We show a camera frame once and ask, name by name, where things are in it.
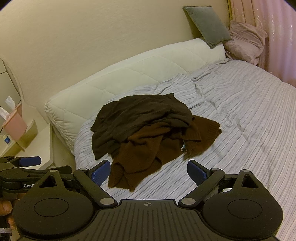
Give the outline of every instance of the black mechanical device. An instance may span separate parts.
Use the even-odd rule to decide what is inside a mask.
[[[274,241],[283,219],[280,205],[249,170],[225,174],[190,160],[187,172],[198,186],[178,205],[173,199],[118,204],[100,188],[110,174],[107,160],[73,174],[69,166],[32,170],[21,168],[22,158],[1,160],[2,192],[27,193],[13,209],[20,241]]]

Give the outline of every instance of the pink plush cushion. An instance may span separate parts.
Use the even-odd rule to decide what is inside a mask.
[[[224,44],[227,57],[257,65],[267,33],[261,28],[234,20],[230,22],[229,32],[232,40]]]

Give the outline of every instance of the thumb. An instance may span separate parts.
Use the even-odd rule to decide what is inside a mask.
[[[7,214],[11,213],[12,205],[10,201],[0,199],[0,216],[6,216]]]

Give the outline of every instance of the silver screw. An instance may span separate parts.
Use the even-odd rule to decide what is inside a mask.
[[[195,203],[195,200],[193,198],[187,197],[183,198],[181,200],[181,203],[183,203],[184,205],[193,205]]]
[[[100,200],[100,203],[102,203],[103,205],[111,205],[113,204],[115,201],[113,198],[109,198],[109,197],[105,197],[103,199]]]

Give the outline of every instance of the striped bed sheet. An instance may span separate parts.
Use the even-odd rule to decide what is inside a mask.
[[[116,96],[118,100],[135,94],[167,94],[184,102],[192,114],[221,124],[222,134],[203,154],[193,159],[207,168],[226,173],[251,170],[279,202],[284,220],[277,237],[296,241],[296,88],[270,73],[237,60],[216,62],[188,76],[179,74],[158,86],[142,86]],[[90,127],[97,116],[87,120],[75,143],[76,167],[92,168]],[[167,163],[146,177],[130,192],[101,187],[118,202],[121,199],[175,199],[176,202],[196,188],[186,172],[184,156]]]

